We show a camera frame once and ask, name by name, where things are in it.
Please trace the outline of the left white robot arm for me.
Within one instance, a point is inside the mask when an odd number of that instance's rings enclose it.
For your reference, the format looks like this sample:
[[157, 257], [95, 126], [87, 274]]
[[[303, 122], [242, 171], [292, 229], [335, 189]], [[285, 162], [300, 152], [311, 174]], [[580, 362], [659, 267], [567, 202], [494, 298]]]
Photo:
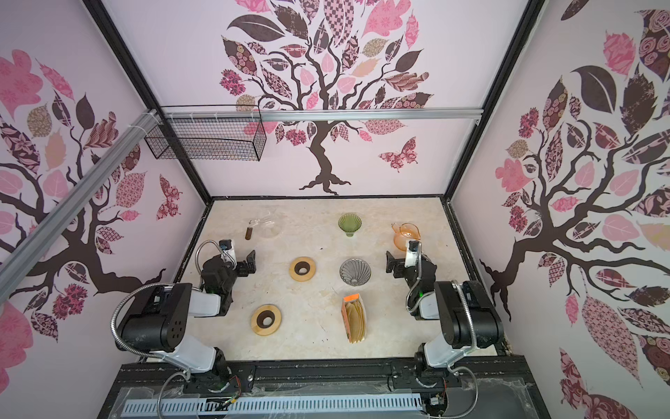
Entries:
[[235, 282], [255, 272], [256, 253], [251, 251], [235, 266], [221, 256], [206, 261], [201, 290], [189, 283], [155, 283], [135, 290], [113, 312], [111, 331], [117, 347], [192, 374], [211, 373], [229, 379], [232, 372], [223, 351], [187, 333], [187, 323], [191, 317], [227, 315]]

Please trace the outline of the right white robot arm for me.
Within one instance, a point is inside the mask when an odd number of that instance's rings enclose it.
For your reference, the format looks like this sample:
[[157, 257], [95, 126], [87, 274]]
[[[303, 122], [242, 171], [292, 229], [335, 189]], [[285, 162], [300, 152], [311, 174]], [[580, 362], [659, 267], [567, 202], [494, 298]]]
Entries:
[[415, 353], [419, 370], [451, 368], [478, 350], [497, 345], [504, 326], [482, 284], [439, 281], [437, 265], [419, 251], [386, 253], [386, 272], [408, 286], [406, 309], [417, 321], [438, 321], [440, 333]]

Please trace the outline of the wooden dripper ring holder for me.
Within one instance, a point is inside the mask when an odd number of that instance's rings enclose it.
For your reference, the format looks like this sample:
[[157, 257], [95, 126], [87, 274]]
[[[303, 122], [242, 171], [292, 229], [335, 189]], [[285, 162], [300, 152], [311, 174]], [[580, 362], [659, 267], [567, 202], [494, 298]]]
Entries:
[[289, 274], [294, 281], [306, 282], [316, 274], [316, 262], [312, 258], [295, 258], [290, 265]]

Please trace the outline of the grey glass dripper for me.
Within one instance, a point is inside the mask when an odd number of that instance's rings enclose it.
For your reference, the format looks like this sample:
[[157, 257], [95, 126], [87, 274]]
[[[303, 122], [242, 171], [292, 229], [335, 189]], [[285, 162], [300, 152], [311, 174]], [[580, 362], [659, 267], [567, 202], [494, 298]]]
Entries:
[[349, 286], [363, 286], [372, 277], [371, 266], [363, 259], [349, 258], [338, 270], [341, 280]]

